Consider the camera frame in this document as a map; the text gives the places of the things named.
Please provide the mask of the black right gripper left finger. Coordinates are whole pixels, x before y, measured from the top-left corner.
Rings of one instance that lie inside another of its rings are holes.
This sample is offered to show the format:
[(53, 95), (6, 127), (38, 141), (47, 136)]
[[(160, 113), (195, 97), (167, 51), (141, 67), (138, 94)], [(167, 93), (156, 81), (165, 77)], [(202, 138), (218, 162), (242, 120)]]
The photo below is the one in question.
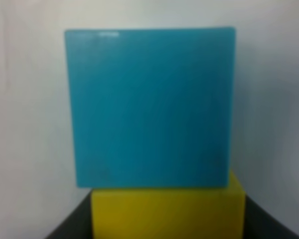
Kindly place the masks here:
[(92, 213), (90, 191), (77, 208), (46, 238), (92, 239)]

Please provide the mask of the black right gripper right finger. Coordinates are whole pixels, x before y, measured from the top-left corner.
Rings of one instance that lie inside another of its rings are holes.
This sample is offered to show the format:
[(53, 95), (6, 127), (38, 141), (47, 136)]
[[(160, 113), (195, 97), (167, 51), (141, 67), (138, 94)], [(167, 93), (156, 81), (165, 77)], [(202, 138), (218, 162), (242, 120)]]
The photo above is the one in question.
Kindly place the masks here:
[(249, 196), (245, 200), (244, 239), (299, 239)]

